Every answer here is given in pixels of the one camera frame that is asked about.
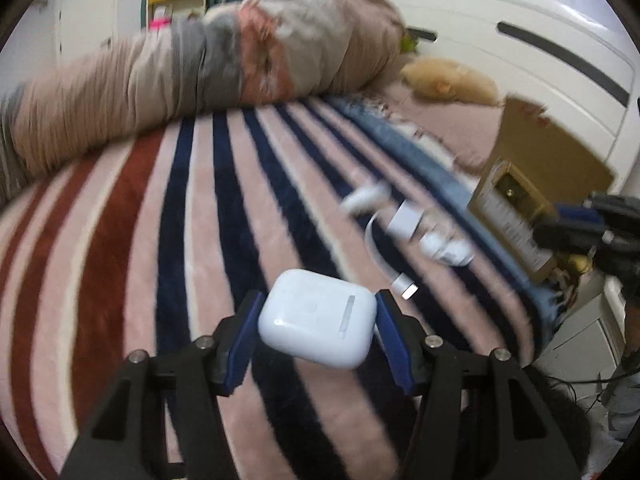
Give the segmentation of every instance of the brown stripe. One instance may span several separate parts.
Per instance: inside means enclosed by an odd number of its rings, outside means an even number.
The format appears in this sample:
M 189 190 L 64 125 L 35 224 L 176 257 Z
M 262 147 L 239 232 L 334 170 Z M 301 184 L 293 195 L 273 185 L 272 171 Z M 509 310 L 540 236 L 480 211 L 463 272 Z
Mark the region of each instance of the brown stripe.
M 51 248 L 98 155 L 86 158 L 66 184 L 36 242 L 16 301 L 12 345 L 11 384 L 15 415 L 24 445 L 45 478 L 58 477 L 42 445 L 31 405 L 31 346 L 38 314 L 38 298 Z
M 87 252 L 78 292 L 78 332 L 71 365 L 79 428 L 122 363 L 129 253 L 161 142 L 160 133 L 136 141 Z
M 26 211 L 23 213 L 18 226 L 16 227 L 14 234 L 11 237 L 11 241 L 9 242 L 9 246 L 4 253 L 4 258 L 2 259 L 2 264 L 0 264 L 0 298 L 4 294 L 4 288 L 6 286 L 6 280 L 9 278 L 9 272 L 11 270 L 11 265 L 14 262 L 15 252 L 18 250 L 20 242 L 22 240 L 22 236 L 24 232 L 27 230 L 29 222 L 31 222 L 31 217 L 33 217 L 33 213 L 35 213 L 38 205 L 40 204 L 40 200 L 44 196 L 44 193 L 47 191 L 49 187 L 49 183 L 51 180 L 46 180 L 43 183 L 38 185 L 38 189 L 36 193 L 33 195 L 31 199 L 31 203 L 27 207 Z

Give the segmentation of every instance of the folded quilt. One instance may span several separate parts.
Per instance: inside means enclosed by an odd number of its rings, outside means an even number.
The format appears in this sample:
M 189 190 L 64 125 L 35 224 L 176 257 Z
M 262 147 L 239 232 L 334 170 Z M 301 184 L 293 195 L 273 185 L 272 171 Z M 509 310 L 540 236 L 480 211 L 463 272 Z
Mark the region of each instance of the folded quilt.
M 244 0 L 141 33 L 0 100 L 0 208 L 26 183 L 183 116 L 353 91 L 399 54 L 386 0 Z

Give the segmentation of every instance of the yellow plush toy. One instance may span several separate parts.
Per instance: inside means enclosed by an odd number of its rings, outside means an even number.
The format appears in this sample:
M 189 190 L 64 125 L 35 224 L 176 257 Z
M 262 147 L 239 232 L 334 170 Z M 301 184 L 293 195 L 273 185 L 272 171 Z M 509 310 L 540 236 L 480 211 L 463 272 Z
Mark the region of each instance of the yellow plush toy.
M 498 87 L 494 80 L 453 59 L 419 57 L 405 65 L 400 75 L 421 97 L 479 105 L 498 104 Z

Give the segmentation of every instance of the headboard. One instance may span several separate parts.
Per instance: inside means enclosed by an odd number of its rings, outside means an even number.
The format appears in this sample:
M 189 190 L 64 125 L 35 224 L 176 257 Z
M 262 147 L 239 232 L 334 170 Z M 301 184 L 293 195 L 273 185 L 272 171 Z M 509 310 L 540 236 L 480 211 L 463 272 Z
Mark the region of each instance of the headboard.
M 390 0 L 421 54 L 460 60 L 503 94 L 546 105 L 616 173 L 622 188 L 640 150 L 640 54 L 554 0 Z

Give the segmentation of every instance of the white door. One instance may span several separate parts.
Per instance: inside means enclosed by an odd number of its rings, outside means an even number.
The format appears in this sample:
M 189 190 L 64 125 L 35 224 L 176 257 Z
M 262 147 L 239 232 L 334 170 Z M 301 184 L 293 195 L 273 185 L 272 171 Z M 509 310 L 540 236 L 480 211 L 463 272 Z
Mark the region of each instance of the white door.
M 58 8 L 58 64 L 110 48 L 116 31 L 116 0 L 61 0 Z

